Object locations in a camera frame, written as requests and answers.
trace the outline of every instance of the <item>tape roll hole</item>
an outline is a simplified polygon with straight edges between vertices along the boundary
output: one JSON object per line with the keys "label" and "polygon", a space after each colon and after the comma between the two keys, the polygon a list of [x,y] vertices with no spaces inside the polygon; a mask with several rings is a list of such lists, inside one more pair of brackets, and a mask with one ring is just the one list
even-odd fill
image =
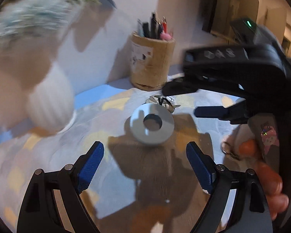
{"label": "tape roll hole", "polygon": [[158,131],[162,128],[163,122],[158,115],[148,114],[143,119],[143,124],[149,131]]}

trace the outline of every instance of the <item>key ring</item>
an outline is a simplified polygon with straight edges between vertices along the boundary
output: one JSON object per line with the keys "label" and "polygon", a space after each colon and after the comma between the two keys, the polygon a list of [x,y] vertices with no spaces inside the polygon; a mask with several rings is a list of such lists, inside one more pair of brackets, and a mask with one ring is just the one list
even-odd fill
{"label": "key ring", "polygon": [[[229,151],[225,151],[223,145],[227,145],[229,147]],[[223,141],[220,145],[221,147],[221,151],[225,154],[225,155],[229,155],[232,159],[236,159],[236,160],[241,160],[239,158],[239,155],[237,155],[236,153],[233,152],[234,148],[233,146],[231,146],[228,142]]]}

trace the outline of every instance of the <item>patterned tablecloth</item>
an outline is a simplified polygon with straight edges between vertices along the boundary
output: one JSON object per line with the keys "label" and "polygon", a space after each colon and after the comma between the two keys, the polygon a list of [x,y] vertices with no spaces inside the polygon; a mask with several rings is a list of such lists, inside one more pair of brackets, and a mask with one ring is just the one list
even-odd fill
{"label": "patterned tablecloth", "polygon": [[[105,155],[81,198],[99,230],[190,232],[209,196],[186,158],[186,144],[195,141],[216,163],[231,170],[247,168],[220,151],[221,141],[235,127],[217,119],[195,118],[193,109],[229,106],[235,99],[203,90],[176,96],[181,107],[173,114],[174,133],[164,144],[150,148],[133,138],[129,118],[154,93],[130,89],[80,109],[75,124],[63,134],[48,137],[34,129],[0,144],[0,217],[9,228],[16,232],[20,206],[36,169],[60,170],[98,140],[105,146]],[[223,223],[231,206],[229,201]]]}

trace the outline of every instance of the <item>red pen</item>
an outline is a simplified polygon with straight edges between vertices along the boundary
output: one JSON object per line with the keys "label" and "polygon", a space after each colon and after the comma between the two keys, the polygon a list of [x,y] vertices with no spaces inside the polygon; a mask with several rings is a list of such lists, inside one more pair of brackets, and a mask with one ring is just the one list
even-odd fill
{"label": "red pen", "polygon": [[167,33],[167,22],[166,22],[165,17],[164,17],[164,21],[163,21],[162,25],[163,25],[164,32]]}

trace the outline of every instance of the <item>blue gripper pad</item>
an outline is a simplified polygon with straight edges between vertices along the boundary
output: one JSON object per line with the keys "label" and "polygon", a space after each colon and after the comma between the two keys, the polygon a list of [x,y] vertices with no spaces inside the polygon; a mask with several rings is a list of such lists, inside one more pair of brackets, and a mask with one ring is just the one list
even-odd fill
{"label": "blue gripper pad", "polygon": [[186,157],[189,160],[193,171],[202,186],[202,189],[213,191],[213,182],[216,179],[216,164],[212,158],[203,154],[195,142],[190,142],[186,146]]}
{"label": "blue gripper pad", "polygon": [[78,186],[77,190],[82,193],[84,190],[88,189],[89,184],[91,183],[96,170],[104,156],[104,146],[101,142],[95,142],[93,146],[90,148],[88,154],[84,156],[88,156],[88,159],[84,163],[83,168],[80,170],[78,174]]}

